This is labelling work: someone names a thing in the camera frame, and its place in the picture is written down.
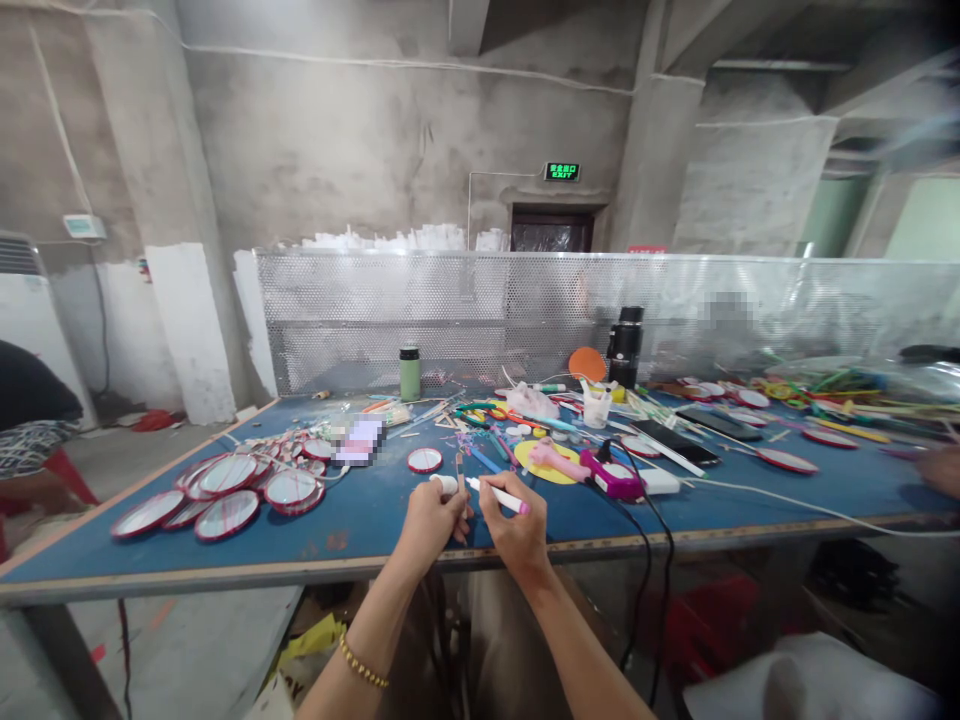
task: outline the metal partition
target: metal partition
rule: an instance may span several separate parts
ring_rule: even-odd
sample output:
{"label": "metal partition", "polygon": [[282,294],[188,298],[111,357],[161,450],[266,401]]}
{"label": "metal partition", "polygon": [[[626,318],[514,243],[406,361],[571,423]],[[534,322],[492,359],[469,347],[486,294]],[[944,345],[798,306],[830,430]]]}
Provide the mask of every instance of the metal partition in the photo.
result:
{"label": "metal partition", "polygon": [[960,344],[960,263],[706,255],[257,251],[280,395],[399,382],[537,381],[603,352],[623,305],[646,308],[641,376],[755,372],[767,353],[894,356]]}

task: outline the door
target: door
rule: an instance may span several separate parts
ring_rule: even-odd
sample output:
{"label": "door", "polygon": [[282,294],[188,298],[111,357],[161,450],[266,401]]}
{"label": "door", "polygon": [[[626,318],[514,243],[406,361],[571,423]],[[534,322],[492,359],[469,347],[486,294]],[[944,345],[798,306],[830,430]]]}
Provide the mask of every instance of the door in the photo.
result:
{"label": "door", "polygon": [[510,249],[517,252],[590,252],[593,215],[514,212]]}

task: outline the exit sign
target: exit sign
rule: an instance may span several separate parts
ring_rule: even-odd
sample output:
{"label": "exit sign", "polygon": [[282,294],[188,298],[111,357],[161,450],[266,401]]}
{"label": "exit sign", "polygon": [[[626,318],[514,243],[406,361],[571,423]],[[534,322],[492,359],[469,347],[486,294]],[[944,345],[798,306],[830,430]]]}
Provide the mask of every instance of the exit sign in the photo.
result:
{"label": "exit sign", "polygon": [[543,179],[553,182],[580,182],[580,163],[547,163]]}

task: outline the green water bottle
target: green water bottle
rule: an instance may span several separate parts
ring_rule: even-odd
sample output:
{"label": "green water bottle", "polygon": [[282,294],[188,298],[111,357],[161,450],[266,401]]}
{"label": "green water bottle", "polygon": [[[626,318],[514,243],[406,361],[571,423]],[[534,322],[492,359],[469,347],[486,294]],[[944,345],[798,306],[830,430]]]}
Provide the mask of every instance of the green water bottle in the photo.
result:
{"label": "green water bottle", "polygon": [[400,399],[420,399],[420,349],[416,345],[400,348]]}

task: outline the mobile phone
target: mobile phone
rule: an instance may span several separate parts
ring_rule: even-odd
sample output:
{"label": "mobile phone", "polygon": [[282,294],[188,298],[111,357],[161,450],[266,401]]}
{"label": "mobile phone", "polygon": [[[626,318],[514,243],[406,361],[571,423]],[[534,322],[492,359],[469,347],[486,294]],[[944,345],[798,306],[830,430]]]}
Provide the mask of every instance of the mobile phone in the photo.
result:
{"label": "mobile phone", "polygon": [[687,440],[683,435],[661,425],[656,420],[634,420],[630,424],[640,432],[646,433],[657,442],[663,443],[677,454],[682,455],[694,465],[710,467],[720,463],[719,456],[714,455],[702,445]]}
{"label": "mobile phone", "polygon": [[763,440],[763,435],[756,428],[752,428],[746,423],[739,422],[733,418],[722,418],[714,415],[712,412],[690,408],[689,410],[680,410],[678,417],[689,420],[697,425],[703,425],[718,433],[723,433],[727,437],[732,437],[740,442],[755,442]]}

